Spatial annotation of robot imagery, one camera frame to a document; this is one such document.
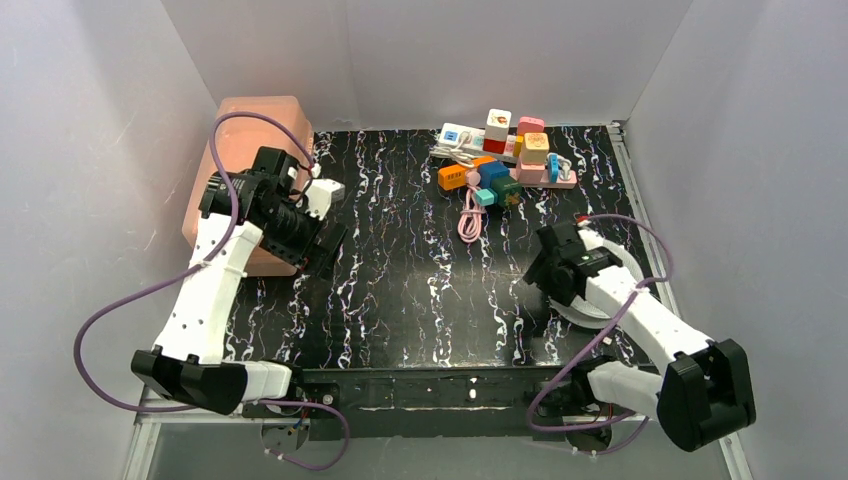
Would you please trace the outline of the orange socket cube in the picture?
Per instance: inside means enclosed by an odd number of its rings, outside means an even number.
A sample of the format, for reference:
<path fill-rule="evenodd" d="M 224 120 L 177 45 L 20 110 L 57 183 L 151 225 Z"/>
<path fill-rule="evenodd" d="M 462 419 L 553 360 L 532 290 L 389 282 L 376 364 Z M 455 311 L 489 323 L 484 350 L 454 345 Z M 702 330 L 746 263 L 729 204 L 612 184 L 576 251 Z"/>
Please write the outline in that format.
<path fill-rule="evenodd" d="M 459 163 L 442 167 L 438 170 L 437 184 L 444 191 L 452 191 L 466 186 L 477 187 L 481 184 L 479 167 L 494 161 L 494 157 L 485 156 L 474 158 L 470 167 Z"/>

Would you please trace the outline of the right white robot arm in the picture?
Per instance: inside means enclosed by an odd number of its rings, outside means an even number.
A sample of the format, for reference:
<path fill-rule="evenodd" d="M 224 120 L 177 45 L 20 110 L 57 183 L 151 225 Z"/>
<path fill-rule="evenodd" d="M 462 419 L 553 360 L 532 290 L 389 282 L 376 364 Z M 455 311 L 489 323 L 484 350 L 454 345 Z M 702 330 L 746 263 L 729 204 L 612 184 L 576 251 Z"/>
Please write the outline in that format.
<path fill-rule="evenodd" d="M 658 421 L 679 449 L 693 452 L 745 429 L 757 419 L 748 356 L 732 339 L 716 341 L 675 315 L 650 293 L 667 275 L 645 277 L 622 245 L 591 230 L 595 216 L 540 228 L 540 251 L 523 276 L 560 314 L 574 304 L 600 311 L 597 336 L 577 353 L 527 407 L 529 428 L 576 432 L 579 425 L 544 426 L 534 418 L 542 400 L 562 383 L 584 404 L 619 406 L 626 415 Z M 621 328 L 656 367 L 649 373 L 591 350 Z"/>

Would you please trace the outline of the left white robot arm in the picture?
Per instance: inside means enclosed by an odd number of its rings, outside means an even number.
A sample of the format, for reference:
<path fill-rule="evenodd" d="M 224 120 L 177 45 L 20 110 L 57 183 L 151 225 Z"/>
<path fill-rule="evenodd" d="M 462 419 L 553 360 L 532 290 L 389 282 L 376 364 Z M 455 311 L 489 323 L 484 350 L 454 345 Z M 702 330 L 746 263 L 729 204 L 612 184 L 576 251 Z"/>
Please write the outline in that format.
<path fill-rule="evenodd" d="M 204 189 L 193 270 L 183 282 L 163 330 L 149 350 L 138 350 L 132 372 L 164 399 L 219 414 L 246 402 L 283 399 L 294 375 L 275 361 L 227 361 L 229 315 L 253 252 L 264 249 L 316 277 L 328 277 L 347 232 L 335 225 L 316 238 L 330 207 L 344 196 L 341 183 L 313 181 L 292 203 L 293 180 L 265 169 L 245 170 L 229 182 L 214 173 Z"/>

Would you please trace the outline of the teal white charger plug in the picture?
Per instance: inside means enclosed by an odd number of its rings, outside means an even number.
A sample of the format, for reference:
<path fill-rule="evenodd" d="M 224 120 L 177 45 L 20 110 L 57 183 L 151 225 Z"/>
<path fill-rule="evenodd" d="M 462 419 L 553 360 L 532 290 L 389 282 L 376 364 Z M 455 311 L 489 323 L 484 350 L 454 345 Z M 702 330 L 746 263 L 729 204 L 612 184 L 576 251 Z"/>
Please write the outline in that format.
<path fill-rule="evenodd" d="M 477 189 L 472 194 L 473 200 L 480 206 L 491 206 L 497 202 L 497 195 L 491 189 Z"/>

